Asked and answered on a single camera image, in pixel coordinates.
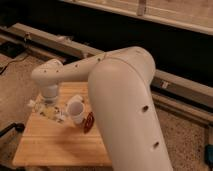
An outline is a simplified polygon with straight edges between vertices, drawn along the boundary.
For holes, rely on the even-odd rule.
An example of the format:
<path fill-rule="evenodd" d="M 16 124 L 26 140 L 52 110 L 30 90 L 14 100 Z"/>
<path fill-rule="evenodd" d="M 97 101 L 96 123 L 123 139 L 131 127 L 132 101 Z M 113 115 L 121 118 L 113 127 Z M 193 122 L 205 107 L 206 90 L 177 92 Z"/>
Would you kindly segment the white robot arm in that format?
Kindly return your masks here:
<path fill-rule="evenodd" d="M 150 85 L 155 61 L 144 48 L 108 51 L 67 65 L 50 60 L 31 78 L 47 101 L 62 82 L 86 81 L 96 124 L 114 171 L 173 171 Z"/>

